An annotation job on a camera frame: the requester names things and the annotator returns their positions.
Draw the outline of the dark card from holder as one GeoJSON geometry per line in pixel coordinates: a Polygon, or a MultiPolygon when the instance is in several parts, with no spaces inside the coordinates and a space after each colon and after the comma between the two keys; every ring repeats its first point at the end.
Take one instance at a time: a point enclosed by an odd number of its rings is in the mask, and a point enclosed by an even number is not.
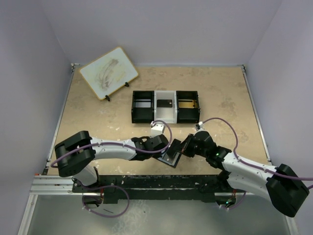
{"type": "Polygon", "coordinates": [[[177,140],[177,139],[174,139],[171,143],[171,145],[169,146],[166,154],[169,158],[173,158],[175,157],[175,155],[177,154],[177,152],[179,151],[179,148],[180,148],[180,144],[181,144],[181,141],[177,140]]]}

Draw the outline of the black leather card holder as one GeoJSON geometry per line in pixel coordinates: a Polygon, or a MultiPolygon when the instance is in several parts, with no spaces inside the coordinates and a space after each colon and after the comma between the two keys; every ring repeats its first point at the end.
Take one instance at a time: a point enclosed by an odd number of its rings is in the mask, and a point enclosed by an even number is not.
{"type": "Polygon", "coordinates": [[[157,160],[172,168],[176,168],[180,157],[181,153],[174,150],[167,150],[161,157],[157,158],[157,160]]]}

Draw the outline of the black and white tray organizer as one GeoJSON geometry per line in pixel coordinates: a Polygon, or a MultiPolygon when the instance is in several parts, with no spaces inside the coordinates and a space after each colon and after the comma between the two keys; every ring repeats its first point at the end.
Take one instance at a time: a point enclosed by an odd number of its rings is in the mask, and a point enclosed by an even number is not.
{"type": "Polygon", "coordinates": [[[200,121],[197,91],[133,91],[131,118],[134,124],[163,120],[169,124],[200,121]]]}

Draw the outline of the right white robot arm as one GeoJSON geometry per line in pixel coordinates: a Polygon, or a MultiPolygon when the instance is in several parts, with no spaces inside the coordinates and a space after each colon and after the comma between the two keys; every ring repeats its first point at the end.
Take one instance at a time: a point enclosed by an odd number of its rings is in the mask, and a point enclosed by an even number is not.
{"type": "Polygon", "coordinates": [[[211,167],[220,169],[232,189],[269,200],[285,216],[295,217],[309,196],[309,189],[288,165],[260,164],[239,156],[218,146],[207,131],[188,135],[180,147],[183,155],[202,156],[211,167]]]}

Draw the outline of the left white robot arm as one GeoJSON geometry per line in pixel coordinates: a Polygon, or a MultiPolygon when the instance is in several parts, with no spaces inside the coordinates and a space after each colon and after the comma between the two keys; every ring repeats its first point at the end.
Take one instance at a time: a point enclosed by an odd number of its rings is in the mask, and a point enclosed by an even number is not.
{"type": "Polygon", "coordinates": [[[84,186],[99,182],[99,174],[91,162],[101,159],[144,161],[161,157],[169,147],[169,140],[159,134],[154,137],[134,137],[124,141],[105,141],[93,138],[88,131],[80,131],[54,147],[60,177],[72,176],[84,186]]]}

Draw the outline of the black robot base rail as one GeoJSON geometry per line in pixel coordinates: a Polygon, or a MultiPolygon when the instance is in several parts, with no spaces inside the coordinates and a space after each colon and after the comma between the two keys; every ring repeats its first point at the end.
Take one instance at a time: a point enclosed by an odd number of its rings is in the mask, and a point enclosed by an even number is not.
{"type": "Polygon", "coordinates": [[[104,204],[119,200],[197,200],[205,203],[225,202],[243,193],[227,183],[227,173],[218,175],[100,175],[99,182],[82,186],[73,179],[73,192],[103,196],[104,204]]]}

